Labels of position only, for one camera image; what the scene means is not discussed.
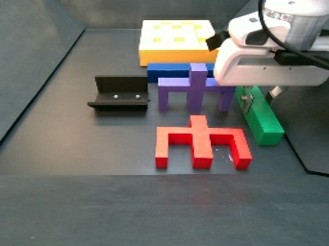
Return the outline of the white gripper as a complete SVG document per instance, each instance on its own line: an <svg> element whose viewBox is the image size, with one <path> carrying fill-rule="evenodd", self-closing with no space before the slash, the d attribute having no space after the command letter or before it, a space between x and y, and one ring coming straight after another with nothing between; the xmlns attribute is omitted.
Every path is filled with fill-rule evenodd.
<svg viewBox="0 0 329 246"><path fill-rule="evenodd" d="M284 86L320 86L329 79L329 70L311 64L280 64L279 45L263 34L256 16L241 16L229 22L229 38L219 46L215 79L221 86L243 86L244 112L253 104L253 86L276 86L267 94L272 104L284 93Z"/></svg>

